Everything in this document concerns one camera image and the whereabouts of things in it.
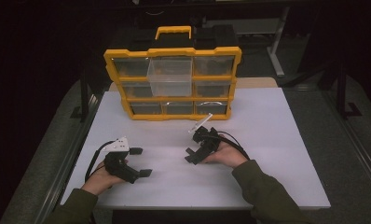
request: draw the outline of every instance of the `human hand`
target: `human hand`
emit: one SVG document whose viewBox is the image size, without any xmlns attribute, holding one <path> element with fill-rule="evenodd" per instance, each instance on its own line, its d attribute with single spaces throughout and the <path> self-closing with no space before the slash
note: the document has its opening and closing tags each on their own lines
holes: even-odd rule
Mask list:
<svg viewBox="0 0 371 224">
<path fill-rule="evenodd" d="M 125 182 L 125 180 L 115 175 L 110 175 L 106 171 L 104 162 L 102 161 L 101 163 L 99 163 L 96 170 L 92 173 L 87 182 L 81 188 L 89 193 L 100 195 L 105 190 L 111 188 L 113 185 Z"/>
<path fill-rule="evenodd" d="M 237 166 L 246 162 L 247 159 L 236 148 L 221 141 L 217 151 L 210 154 L 202 162 L 206 163 L 211 161 L 217 161 L 235 169 Z"/>
</svg>

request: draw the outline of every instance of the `green sleeve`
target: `green sleeve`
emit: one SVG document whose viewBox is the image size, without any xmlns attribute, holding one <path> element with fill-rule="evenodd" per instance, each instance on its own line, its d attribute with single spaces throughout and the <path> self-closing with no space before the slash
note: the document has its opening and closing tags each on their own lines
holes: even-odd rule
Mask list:
<svg viewBox="0 0 371 224">
<path fill-rule="evenodd" d="M 256 161 L 247 161 L 232 172 L 242 196 L 253 205 L 252 217 L 263 223 L 312 223 L 279 181 L 264 174 Z"/>
<path fill-rule="evenodd" d="M 73 189 L 66 203 L 57 207 L 43 223 L 89 223 L 90 214 L 97 202 L 96 195 L 83 189 Z"/>
</svg>

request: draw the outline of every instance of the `white table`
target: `white table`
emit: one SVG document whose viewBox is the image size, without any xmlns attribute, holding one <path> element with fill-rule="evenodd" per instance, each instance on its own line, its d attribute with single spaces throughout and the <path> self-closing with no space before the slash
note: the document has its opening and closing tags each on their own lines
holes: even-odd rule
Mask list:
<svg viewBox="0 0 371 224">
<path fill-rule="evenodd" d="M 62 202 L 80 188 L 91 158 L 103 143 L 127 136 L 142 155 L 128 156 L 135 170 L 153 169 L 148 178 L 112 187 L 97 206 L 112 209 L 250 209 L 231 169 L 222 164 L 188 163 L 186 148 L 196 150 L 187 131 L 194 120 L 131 120 L 116 91 L 105 93 Z M 302 209 L 330 207 L 322 184 L 296 127 L 282 89 L 237 89 L 229 120 L 208 121 L 237 138 L 262 170 L 276 177 Z M 96 164 L 102 161 L 101 152 Z"/>
</svg>

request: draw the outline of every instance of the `orange handle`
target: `orange handle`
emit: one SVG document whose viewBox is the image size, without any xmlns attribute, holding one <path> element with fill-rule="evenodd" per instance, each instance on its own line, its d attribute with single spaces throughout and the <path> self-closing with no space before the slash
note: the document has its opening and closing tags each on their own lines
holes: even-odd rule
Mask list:
<svg viewBox="0 0 371 224">
<path fill-rule="evenodd" d="M 188 33 L 188 38 L 191 39 L 191 26 L 160 26 L 157 29 L 156 40 L 159 38 L 159 34 L 169 33 Z"/>
</svg>

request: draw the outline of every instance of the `black cable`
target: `black cable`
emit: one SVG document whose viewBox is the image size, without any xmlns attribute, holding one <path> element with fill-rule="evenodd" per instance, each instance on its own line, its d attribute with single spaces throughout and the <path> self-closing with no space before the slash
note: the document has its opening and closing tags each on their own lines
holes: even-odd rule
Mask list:
<svg viewBox="0 0 371 224">
<path fill-rule="evenodd" d="M 99 168 L 96 168 L 96 169 L 92 172 L 92 174 L 90 174 L 89 177 L 91 177 L 93 174 L 95 174 L 97 171 L 99 171 L 99 170 L 102 169 L 102 168 L 104 168 L 104 165 L 101 166 L 101 167 L 99 167 Z"/>
<path fill-rule="evenodd" d="M 226 132 L 222 132 L 222 131 L 220 131 L 220 132 L 218 132 L 218 133 L 224 133 L 224 134 L 226 134 L 226 135 L 229 135 L 237 144 L 238 144 L 238 146 L 240 146 L 240 143 L 238 142 L 238 140 L 236 140 L 236 138 L 234 137 L 234 136 L 232 136 L 231 134 L 229 134 L 229 133 L 226 133 Z"/>
<path fill-rule="evenodd" d="M 114 142 L 115 142 L 115 141 L 106 142 L 106 143 L 104 143 L 101 147 L 99 147 L 98 150 L 95 151 L 95 154 L 93 155 L 92 160 L 90 161 L 90 164 L 89 164 L 88 170 L 87 170 L 87 172 L 86 172 L 85 182 L 87 182 L 87 180 L 89 179 L 89 177 L 93 174 L 93 173 L 91 174 L 90 171 L 92 170 L 93 165 L 95 164 L 96 160 L 98 159 L 99 154 L 101 153 L 101 150 L 102 150 L 105 146 L 107 146 L 107 145 L 109 145 L 109 144 L 112 144 L 112 143 L 114 143 Z"/>
<path fill-rule="evenodd" d="M 212 139 L 218 139 L 222 142 L 225 142 L 225 143 L 228 143 L 230 144 L 232 147 L 234 147 L 235 149 L 237 149 L 241 155 L 243 155 L 248 161 L 250 160 L 250 157 L 249 155 L 247 155 L 246 151 L 243 149 L 243 147 L 241 147 L 240 145 L 237 145 L 235 144 L 234 142 L 232 142 L 231 140 L 225 138 L 225 137 L 221 137 L 221 136 L 211 136 L 211 135 L 203 135 L 202 137 L 207 137 L 207 138 L 212 138 Z"/>
</svg>

